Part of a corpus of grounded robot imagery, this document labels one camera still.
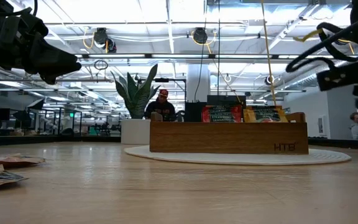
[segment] man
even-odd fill
[[[351,120],[354,122],[354,124],[351,126],[353,139],[358,140],[358,112],[351,114]]]
[[[175,120],[175,107],[167,101],[168,90],[160,90],[157,100],[151,102],[145,112],[145,117],[150,119],[152,112],[157,112],[162,115],[163,121],[174,121]]]

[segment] dark jacket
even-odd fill
[[[145,117],[150,119],[152,112],[157,112],[162,115],[163,121],[175,120],[175,107],[168,101],[160,103],[157,99],[156,101],[149,103],[146,108]]]

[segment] white planter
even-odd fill
[[[121,144],[150,144],[150,120],[122,120]]]

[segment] table surface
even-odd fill
[[[114,143],[0,146],[48,159],[9,170],[0,223],[358,223],[358,151],[314,166],[220,166],[129,156]]]

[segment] wooden box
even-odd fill
[[[150,151],[308,154],[307,124],[151,122]]]

